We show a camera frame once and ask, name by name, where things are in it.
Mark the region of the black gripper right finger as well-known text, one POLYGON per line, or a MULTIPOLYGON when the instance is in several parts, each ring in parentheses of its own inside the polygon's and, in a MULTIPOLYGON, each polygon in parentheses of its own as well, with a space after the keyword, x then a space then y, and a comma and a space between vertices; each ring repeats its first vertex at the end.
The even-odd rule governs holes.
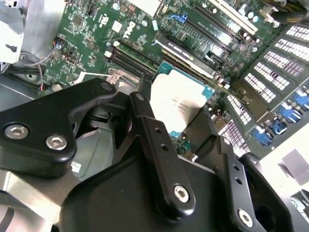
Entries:
POLYGON ((227 232, 297 232, 299 213, 278 194, 251 153, 238 158, 211 117, 200 111, 188 125, 191 150, 218 180, 220 216, 227 232))

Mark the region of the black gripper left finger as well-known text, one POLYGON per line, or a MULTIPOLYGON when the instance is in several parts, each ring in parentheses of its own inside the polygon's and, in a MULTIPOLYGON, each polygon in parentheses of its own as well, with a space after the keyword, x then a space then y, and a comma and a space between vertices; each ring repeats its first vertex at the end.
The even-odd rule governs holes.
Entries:
MULTIPOLYGON (((95 78, 56 93, 2 111, 0 114, 0 168, 9 190, 17 173, 61 177, 76 155, 79 128, 86 113, 114 101, 117 90, 95 78)), ((196 205, 191 185, 173 150, 164 124, 155 119, 150 102, 137 92, 125 102, 124 137, 118 152, 124 155, 136 139, 144 155, 155 204, 160 213, 179 220, 196 205)))

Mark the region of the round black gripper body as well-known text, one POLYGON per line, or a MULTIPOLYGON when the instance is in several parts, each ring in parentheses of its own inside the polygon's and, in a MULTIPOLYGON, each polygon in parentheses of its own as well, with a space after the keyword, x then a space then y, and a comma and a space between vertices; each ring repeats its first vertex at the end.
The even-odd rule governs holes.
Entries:
POLYGON ((209 169, 181 159, 196 197, 192 215, 172 221, 159 212, 141 155, 135 155, 78 184, 65 199, 62 232, 229 232, 218 178, 209 169))

